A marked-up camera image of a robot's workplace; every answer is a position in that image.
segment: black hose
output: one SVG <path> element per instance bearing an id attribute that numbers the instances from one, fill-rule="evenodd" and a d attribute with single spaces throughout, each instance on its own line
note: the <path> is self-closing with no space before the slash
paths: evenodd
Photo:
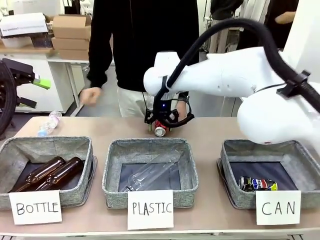
<path id="1" fill-rule="evenodd" d="M 245 28 L 246 30 L 250 30 L 251 32 L 254 32 L 257 34 L 257 36 L 261 39 L 264 52 L 266 55 L 266 58 L 271 66 L 271 68 L 274 70 L 274 72 L 282 78 L 286 83 L 290 81 L 296 81 L 297 84 L 301 84 L 302 82 L 301 76 L 296 73 L 290 66 L 288 66 L 281 56 L 278 53 L 278 49 L 276 46 L 276 43 L 270 33 L 270 31 L 262 24 L 257 21 L 253 21 L 250 19 L 245 18 L 237 18 L 237 19 L 227 19 L 218 22 L 217 24 L 214 24 L 211 28 L 206 30 L 190 47 L 190 49 L 187 51 L 187 53 L 183 56 L 180 63 L 177 65 L 175 70 L 173 71 L 172 75 L 168 79 L 166 86 L 168 88 L 171 88 L 172 85 L 175 83 L 175 81 L 178 79 L 179 75 L 185 68 L 185 66 L 189 63 L 189 61 L 194 57 L 194 55 L 197 53 L 198 49 L 204 44 L 204 42 L 209 39 L 214 34 L 227 29 L 227 28 L 233 28 L 233 27 L 241 27 Z M 154 98 L 153 103 L 153 114 L 155 117 L 166 127 L 169 128 L 176 128 L 180 127 L 184 124 L 186 124 L 190 119 L 185 119 L 185 121 L 171 123 L 167 119 L 164 119 L 164 117 L 158 113 L 158 109 L 160 109 L 161 104 L 161 98 L 163 95 L 168 91 L 166 86 L 163 86 L 161 90 L 158 92 L 156 97 Z M 315 89 L 313 89 L 312 86 L 310 86 L 307 82 L 301 86 L 301 91 L 303 92 L 303 97 L 320 113 L 320 95 L 316 92 Z"/>
<path id="2" fill-rule="evenodd" d="M 2 114 L 0 115 L 0 136 L 5 132 L 9 126 L 16 110 L 17 105 L 17 86 L 15 79 L 7 67 L 7 65 L 0 61 L 0 79 L 4 86 L 5 102 Z"/>

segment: can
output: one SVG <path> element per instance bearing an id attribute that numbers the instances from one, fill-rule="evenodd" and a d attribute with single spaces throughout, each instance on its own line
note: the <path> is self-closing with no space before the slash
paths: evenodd
<path id="1" fill-rule="evenodd" d="M 239 179 L 238 186 L 245 192 L 254 191 L 277 191 L 278 184 L 270 179 L 257 179 L 247 176 L 242 176 Z"/>
<path id="2" fill-rule="evenodd" d="M 158 120 L 155 121 L 154 123 L 154 134 L 157 137 L 163 137 L 164 135 L 166 135 L 168 128 L 166 126 L 164 126 L 161 122 L 159 122 Z"/>

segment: handwritten sign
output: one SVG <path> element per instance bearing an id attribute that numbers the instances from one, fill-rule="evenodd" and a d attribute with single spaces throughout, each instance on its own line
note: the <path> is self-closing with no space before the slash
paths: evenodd
<path id="1" fill-rule="evenodd" d="M 15 225 L 62 222 L 59 191 L 9 193 Z"/>
<path id="2" fill-rule="evenodd" d="M 300 191 L 256 191 L 256 224 L 300 223 Z"/>
<path id="3" fill-rule="evenodd" d="M 174 227 L 172 190 L 128 192 L 128 230 Z"/>

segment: plastic bottle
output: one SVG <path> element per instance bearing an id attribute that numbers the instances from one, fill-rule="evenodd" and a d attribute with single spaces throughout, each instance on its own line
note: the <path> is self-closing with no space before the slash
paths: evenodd
<path id="1" fill-rule="evenodd" d="M 40 126 L 39 137 L 45 137 L 53 132 L 61 120 L 62 114 L 59 111 L 53 111 L 49 114 L 46 121 Z"/>
<path id="2" fill-rule="evenodd" d="M 170 150 L 153 158 L 128 178 L 126 187 L 121 192 L 147 190 L 155 180 L 179 161 L 182 154 Z"/>
<path id="3" fill-rule="evenodd" d="M 28 192 L 35 190 L 41 183 L 42 180 L 47 177 L 49 174 L 54 172 L 56 169 L 64 165 L 66 162 L 65 160 L 60 157 L 56 156 L 47 163 L 43 164 L 42 166 L 38 167 L 36 170 L 31 172 L 24 180 L 22 185 L 14 187 L 10 193 L 15 192 Z"/>
<path id="4" fill-rule="evenodd" d="M 60 190 L 67 185 L 78 173 L 84 169 L 84 162 L 78 158 L 71 158 L 65 165 L 51 173 L 36 191 Z"/>

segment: white pants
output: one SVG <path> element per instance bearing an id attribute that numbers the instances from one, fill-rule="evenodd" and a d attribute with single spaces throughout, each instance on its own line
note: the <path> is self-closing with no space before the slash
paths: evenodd
<path id="1" fill-rule="evenodd" d="M 146 107 L 150 110 L 153 108 L 154 97 L 146 92 L 130 91 L 120 87 L 118 87 L 117 92 L 120 113 L 123 118 L 144 118 L 146 114 Z M 176 105 L 177 101 L 172 101 L 171 109 L 174 109 Z"/>

